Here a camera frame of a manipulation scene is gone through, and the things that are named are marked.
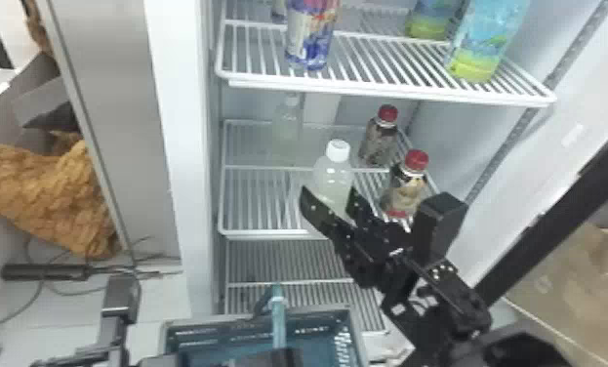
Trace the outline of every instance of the container lid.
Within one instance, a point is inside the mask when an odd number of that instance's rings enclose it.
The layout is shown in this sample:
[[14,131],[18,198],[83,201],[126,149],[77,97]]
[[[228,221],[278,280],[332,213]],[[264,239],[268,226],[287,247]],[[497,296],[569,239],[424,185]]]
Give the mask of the container lid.
[[384,122],[389,122],[394,124],[397,121],[397,115],[399,111],[397,111],[397,107],[392,104],[384,104],[379,108],[379,118]]
[[421,150],[411,149],[406,154],[404,165],[409,170],[423,171],[428,165],[428,154],[424,153]]
[[333,139],[326,145],[326,156],[336,163],[346,162],[350,151],[351,145],[340,139]]
[[299,93],[286,93],[285,105],[288,107],[296,107],[299,105]]

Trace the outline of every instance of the bottle with green liquid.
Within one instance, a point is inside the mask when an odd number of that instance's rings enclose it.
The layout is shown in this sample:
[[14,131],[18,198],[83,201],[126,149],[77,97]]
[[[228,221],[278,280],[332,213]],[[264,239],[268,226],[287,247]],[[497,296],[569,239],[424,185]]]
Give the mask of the bottle with green liquid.
[[444,40],[452,16],[463,0],[419,0],[406,20],[406,35]]
[[497,71],[531,0],[471,0],[445,59],[454,76],[484,83]]

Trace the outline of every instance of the white bottle cap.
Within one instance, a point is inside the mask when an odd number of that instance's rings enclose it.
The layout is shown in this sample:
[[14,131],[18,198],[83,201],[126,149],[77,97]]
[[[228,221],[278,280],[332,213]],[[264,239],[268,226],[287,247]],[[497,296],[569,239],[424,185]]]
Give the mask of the white bottle cap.
[[346,162],[346,160],[349,159],[350,151],[351,145],[340,139],[333,139],[326,145],[326,156],[331,159],[332,162]]
[[296,107],[299,105],[299,93],[286,93],[285,105],[288,107]]

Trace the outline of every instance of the plastic bottle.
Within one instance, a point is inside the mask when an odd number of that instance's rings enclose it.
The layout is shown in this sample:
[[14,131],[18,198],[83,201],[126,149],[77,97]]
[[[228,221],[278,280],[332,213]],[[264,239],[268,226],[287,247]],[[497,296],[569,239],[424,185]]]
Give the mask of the plastic bottle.
[[419,0],[406,20],[406,35],[413,38],[444,40],[450,20],[462,0]]
[[312,169],[310,184],[310,191],[345,220],[346,202],[353,184],[350,151],[349,143],[339,139],[331,140],[326,147],[326,155],[319,157]]
[[445,67],[482,83],[493,76],[529,9],[530,0],[471,0]]
[[379,114],[367,123],[358,158],[370,167],[382,167],[392,158],[397,139],[397,108],[384,104]]
[[293,68],[321,70],[331,48],[340,0],[288,0],[285,59]]
[[285,23],[288,16],[287,0],[272,0],[271,3],[271,21],[277,24]]
[[411,149],[403,162],[392,166],[389,186],[379,202],[386,214],[394,218],[409,218],[415,215],[424,199],[427,165],[428,155],[421,150]]
[[275,163],[296,165],[303,119],[300,94],[286,93],[283,102],[276,107],[272,120],[271,141]]

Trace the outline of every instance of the red bottle cap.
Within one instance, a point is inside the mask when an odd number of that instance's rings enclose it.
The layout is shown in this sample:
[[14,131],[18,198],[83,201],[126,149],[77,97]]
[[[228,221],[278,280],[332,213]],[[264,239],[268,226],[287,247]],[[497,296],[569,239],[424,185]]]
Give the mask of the red bottle cap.
[[409,170],[423,171],[428,165],[428,154],[421,150],[411,149],[406,154],[404,164]]
[[379,118],[385,122],[394,123],[397,121],[398,114],[397,107],[391,104],[384,104],[379,108]]

